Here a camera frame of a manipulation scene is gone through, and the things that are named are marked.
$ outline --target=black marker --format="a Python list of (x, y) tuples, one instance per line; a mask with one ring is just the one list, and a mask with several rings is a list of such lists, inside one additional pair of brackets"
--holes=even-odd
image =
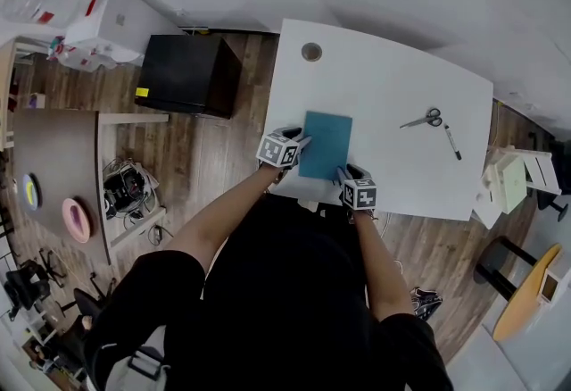
[(448, 140), (450, 140), (450, 145), (452, 145), (452, 150), (454, 150), (454, 153), (456, 154), (458, 161), (460, 161), (462, 159), (462, 155), (458, 151), (458, 148), (456, 148), (456, 144), (454, 144), (454, 139), (452, 138), (452, 134), (450, 133), (450, 126), (448, 126), (446, 123), (444, 123), (444, 130), (446, 131)]

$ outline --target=blue paper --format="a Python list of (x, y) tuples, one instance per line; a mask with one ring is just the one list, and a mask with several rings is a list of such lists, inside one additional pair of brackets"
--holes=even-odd
[(304, 136), (311, 142), (300, 158), (300, 176), (337, 179), (337, 167), (345, 167), (349, 153), (353, 119), (327, 113), (307, 112)]

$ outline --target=person's right hand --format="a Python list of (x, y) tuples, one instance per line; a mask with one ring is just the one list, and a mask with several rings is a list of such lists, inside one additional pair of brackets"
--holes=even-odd
[(351, 210), (364, 210), (371, 213), (377, 205), (377, 185), (370, 172), (354, 164), (345, 169), (338, 167), (337, 176), (341, 186), (341, 201)]
[(261, 138), (256, 153), (259, 167), (262, 164), (267, 164), (281, 169), (274, 181), (277, 185), (287, 174), (287, 171), (299, 163), (300, 154), (310, 141), (311, 136), (304, 137), (302, 128), (274, 129)]

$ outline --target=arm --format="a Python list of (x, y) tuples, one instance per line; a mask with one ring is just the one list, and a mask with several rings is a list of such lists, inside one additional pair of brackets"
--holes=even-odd
[(253, 175), (199, 211), (170, 241), (167, 249), (190, 254), (207, 273), (218, 249), (280, 171), (263, 164)]
[(366, 212), (353, 212), (367, 274), (368, 304), (382, 321), (395, 313), (410, 313), (412, 302), (406, 282)]

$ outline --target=black cabinet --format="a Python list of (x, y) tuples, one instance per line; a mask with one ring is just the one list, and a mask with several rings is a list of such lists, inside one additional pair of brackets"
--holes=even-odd
[(230, 118), (241, 70), (218, 36), (151, 36), (135, 104)]

